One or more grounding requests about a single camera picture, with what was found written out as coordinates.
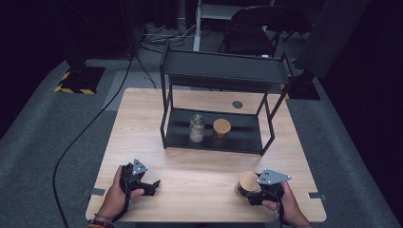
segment black chair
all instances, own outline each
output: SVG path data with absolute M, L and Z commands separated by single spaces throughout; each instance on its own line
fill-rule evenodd
M 225 53 L 274 57 L 286 20 L 286 8 L 282 6 L 263 5 L 241 9 L 224 28 L 219 52 L 224 47 Z M 266 30 L 275 33 L 273 38 L 266 34 Z

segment hand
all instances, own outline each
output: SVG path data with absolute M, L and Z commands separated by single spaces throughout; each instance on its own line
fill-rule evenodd
M 111 223 L 113 218 L 115 218 L 123 210 L 125 206 L 125 193 L 119 186 L 121 175 L 122 166 L 119 166 L 118 171 L 116 171 L 115 178 L 113 179 L 113 183 L 106 193 L 104 203 L 97 214 L 99 216 L 95 216 L 96 220 Z M 143 193 L 143 189 L 136 189 L 130 193 L 130 197 L 132 200 L 134 200 Z
M 292 227 L 313 227 L 309 220 L 302 214 L 301 210 L 299 209 L 296 197 L 294 196 L 290 185 L 288 185 L 288 182 L 282 182 L 281 186 L 284 190 L 284 196 L 282 197 L 282 205 L 284 207 L 284 220 L 288 222 Z M 276 210 L 278 205 L 276 202 L 270 200 L 264 200 L 261 204 L 272 211 Z

